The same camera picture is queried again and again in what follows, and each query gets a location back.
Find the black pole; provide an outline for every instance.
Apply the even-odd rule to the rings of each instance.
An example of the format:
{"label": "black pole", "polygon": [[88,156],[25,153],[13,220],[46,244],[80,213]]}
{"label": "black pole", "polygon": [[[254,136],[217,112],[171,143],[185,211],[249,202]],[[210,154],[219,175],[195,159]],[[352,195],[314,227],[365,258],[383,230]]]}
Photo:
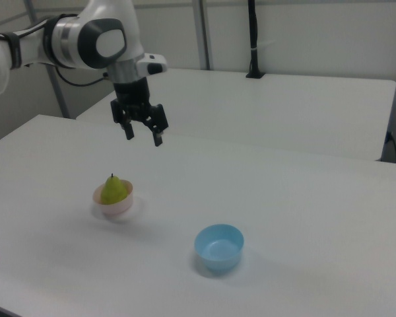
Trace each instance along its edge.
{"label": "black pole", "polygon": [[258,51],[257,51],[257,39],[258,39],[258,24],[257,15],[255,14],[255,0],[248,0],[248,11],[249,11],[249,39],[251,40],[251,65],[249,73],[246,78],[257,78],[260,79],[265,73],[262,73],[258,69]]}

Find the bowl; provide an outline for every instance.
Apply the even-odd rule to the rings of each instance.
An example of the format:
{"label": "bowl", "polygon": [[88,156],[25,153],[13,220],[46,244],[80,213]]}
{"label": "bowl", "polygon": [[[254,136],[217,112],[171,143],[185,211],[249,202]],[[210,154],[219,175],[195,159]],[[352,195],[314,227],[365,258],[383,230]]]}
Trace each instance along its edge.
{"label": "bowl", "polygon": [[127,211],[130,206],[132,206],[133,203],[133,186],[131,182],[128,182],[127,180],[120,180],[122,184],[125,186],[127,190],[127,197],[117,203],[113,203],[111,205],[104,205],[101,202],[101,191],[104,188],[105,184],[102,184],[99,186],[95,191],[94,194],[92,195],[92,199],[94,200],[95,204],[99,206],[101,212],[105,214],[106,216],[116,216],[124,211]]}
{"label": "bowl", "polygon": [[244,236],[231,225],[213,225],[195,238],[195,251],[211,271],[232,269],[240,261]]}

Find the black cable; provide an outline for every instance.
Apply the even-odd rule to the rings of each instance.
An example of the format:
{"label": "black cable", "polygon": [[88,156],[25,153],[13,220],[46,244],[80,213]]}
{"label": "black cable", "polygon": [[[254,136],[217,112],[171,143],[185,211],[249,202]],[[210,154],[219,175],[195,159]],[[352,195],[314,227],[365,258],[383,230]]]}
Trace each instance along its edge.
{"label": "black cable", "polygon": [[100,79],[97,79],[96,81],[92,81],[91,83],[87,83],[87,84],[76,84],[76,83],[72,83],[71,81],[68,81],[61,73],[58,67],[55,68],[55,71],[57,73],[57,75],[59,75],[59,77],[61,78],[62,81],[64,81],[65,83],[75,86],[75,87],[87,87],[87,86],[91,86],[94,85],[96,83],[99,83],[100,81],[103,81],[104,79],[106,79],[105,77],[102,77]]}
{"label": "black cable", "polygon": [[390,141],[393,142],[393,146],[395,147],[395,156],[396,156],[396,141],[395,141],[395,138],[392,135],[390,135],[389,138],[390,138]]}

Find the white table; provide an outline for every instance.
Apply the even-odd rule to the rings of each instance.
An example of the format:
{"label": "white table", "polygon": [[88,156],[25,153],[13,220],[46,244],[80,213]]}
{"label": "white table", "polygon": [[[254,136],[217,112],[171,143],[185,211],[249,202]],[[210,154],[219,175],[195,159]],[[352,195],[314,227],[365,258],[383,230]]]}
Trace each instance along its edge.
{"label": "white table", "polygon": [[[378,160],[396,83],[368,79],[169,69],[148,78],[168,133]],[[114,126],[112,93],[77,119]],[[134,124],[134,131],[142,129]]]}
{"label": "white table", "polygon": [[[133,182],[124,223],[92,193]],[[244,234],[209,275],[195,235]],[[0,306],[21,316],[396,316],[396,165],[38,116],[0,141]]]}

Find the bowl rim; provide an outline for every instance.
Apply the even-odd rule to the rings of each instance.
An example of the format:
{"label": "bowl rim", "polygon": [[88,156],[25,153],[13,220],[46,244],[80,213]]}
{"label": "bowl rim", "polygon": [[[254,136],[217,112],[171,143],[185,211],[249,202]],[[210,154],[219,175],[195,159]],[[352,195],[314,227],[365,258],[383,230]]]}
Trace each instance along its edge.
{"label": "bowl rim", "polygon": [[[239,245],[239,250],[238,250],[237,253],[235,253],[233,256],[230,256],[229,258],[224,258],[224,259],[220,259],[220,260],[214,260],[214,259],[206,258],[205,256],[202,256],[202,255],[197,251],[197,240],[198,240],[199,236],[200,236],[205,230],[207,230],[207,229],[209,229],[209,228],[212,228],[212,227],[219,227],[219,226],[228,227],[228,228],[233,229],[234,231],[236,231],[237,233],[240,234],[240,237],[241,237],[241,240],[242,240],[242,241],[241,241],[241,244]],[[196,253],[200,258],[202,258],[202,259],[204,259],[204,260],[207,260],[207,261],[210,261],[210,262],[225,262],[225,261],[229,261],[229,260],[235,258],[238,254],[240,254],[241,251],[242,251],[242,248],[244,247],[244,243],[245,243],[244,235],[242,234],[242,232],[241,232],[238,228],[236,228],[235,226],[232,226],[232,225],[228,225],[228,224],[226,224],[226,223],[217,223],[217,224],[215,224],[215,225],[211,225],[211,226],[205,227],[203,230],[201,230],[201,231],[197,234],[197,236],[195,237],[195,241],[194,241],[193,245],[194,245],[195,253]]]}

